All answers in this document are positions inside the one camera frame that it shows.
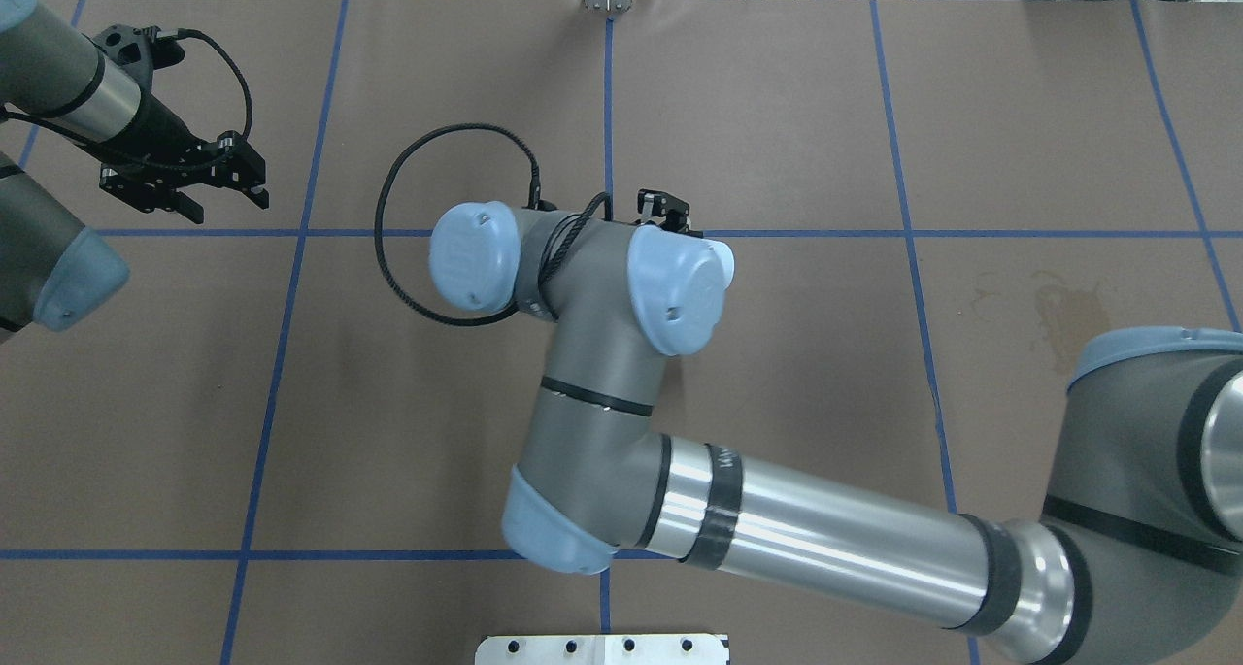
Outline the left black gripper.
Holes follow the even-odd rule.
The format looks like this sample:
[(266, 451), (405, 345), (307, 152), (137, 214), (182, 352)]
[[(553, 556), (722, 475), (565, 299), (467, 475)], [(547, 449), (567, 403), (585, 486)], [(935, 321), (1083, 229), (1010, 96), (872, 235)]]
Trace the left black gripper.
[(204, 139), (189, 131), (150, 91), (143, 91), (135, 117), (119, 133), (97, 145), (99, 186), (137, 211), (168, 211), (194, 224), (204, 209), (183, 188), (222, 188), (249, 196), (267, 210), (266, 162), (242, 131), (222, 131)]

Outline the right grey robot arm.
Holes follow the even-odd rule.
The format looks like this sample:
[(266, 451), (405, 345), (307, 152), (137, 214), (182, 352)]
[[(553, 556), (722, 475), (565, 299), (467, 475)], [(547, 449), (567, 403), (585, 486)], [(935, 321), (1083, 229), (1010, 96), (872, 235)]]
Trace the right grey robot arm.
[(598, 574), (619, 549), (856, 600), (989, 641), (1022, 664), (1150, 664), (1241, 597), (1241, 334), (1052, 324), (1084, 336), (1037, 520), (932, 510), (653, 430), (669, 360), (710, 342), (727, 244), (670, 224), (457, 205), (441, 295), (488, 324), (554, 324), (502, 533)]

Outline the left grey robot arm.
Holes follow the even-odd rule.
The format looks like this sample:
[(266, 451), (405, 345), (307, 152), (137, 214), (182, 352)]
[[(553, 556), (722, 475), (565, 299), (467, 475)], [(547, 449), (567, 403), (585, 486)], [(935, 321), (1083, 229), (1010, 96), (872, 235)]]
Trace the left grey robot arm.
[[(213, 48), (240, 86), (242, 126), (205, 137), (160, 99), (155, 75), (189, 42)], [(267, 168), (252, 144), (254, 97), (240, 65), (200, 29), (106, 25), (85, 34), (45, 0), (2, 0), (2, 126), (29, 126), (96, 165), (98, 190), (144, 215), (201, 224), (195, 186), (270, 205)], [(2, 155), (2, 338), (32, 327), (63, 332), (124, 288), (129, 264), (46, 181), (34, 150)]]

